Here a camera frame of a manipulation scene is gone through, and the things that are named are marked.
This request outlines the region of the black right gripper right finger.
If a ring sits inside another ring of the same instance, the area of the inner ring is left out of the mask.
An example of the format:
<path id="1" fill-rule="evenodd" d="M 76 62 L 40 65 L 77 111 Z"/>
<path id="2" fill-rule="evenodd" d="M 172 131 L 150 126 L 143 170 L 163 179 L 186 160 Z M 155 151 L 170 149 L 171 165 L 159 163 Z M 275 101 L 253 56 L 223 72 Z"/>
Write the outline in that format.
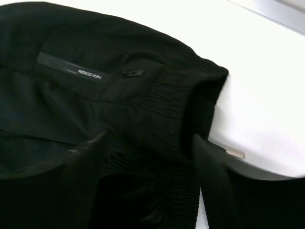
<path id="1" fill-rule="evenodd" d="M 305 179 L 245 165 L 193 136 L 194 161 L 211 229 L 303 229 Z"/>

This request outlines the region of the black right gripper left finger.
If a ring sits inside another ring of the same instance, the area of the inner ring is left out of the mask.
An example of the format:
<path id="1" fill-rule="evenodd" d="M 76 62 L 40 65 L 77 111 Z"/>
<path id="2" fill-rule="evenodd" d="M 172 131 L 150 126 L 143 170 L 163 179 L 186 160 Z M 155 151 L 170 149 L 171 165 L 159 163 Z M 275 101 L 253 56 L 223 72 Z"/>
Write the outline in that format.
<path id="1" fill-rule="evenodd" d="M 107 132 L 49 160 L 0 175 L 2 229 L 86 229 Z"/>

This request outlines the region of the black shorts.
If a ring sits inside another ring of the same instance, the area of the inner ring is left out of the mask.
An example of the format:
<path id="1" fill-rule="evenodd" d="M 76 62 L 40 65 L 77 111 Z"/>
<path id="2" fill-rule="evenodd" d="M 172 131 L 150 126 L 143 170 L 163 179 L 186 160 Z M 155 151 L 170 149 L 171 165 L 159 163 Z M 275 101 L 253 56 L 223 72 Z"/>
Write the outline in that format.
<path id="1" fill-rule="evenodd" d="M 193 229 L 192 135 L 209 135 L 227 76 L 179 40 L 120 17 L 2 5 L 0 173 L 106 131 L 87 229 Z"/>

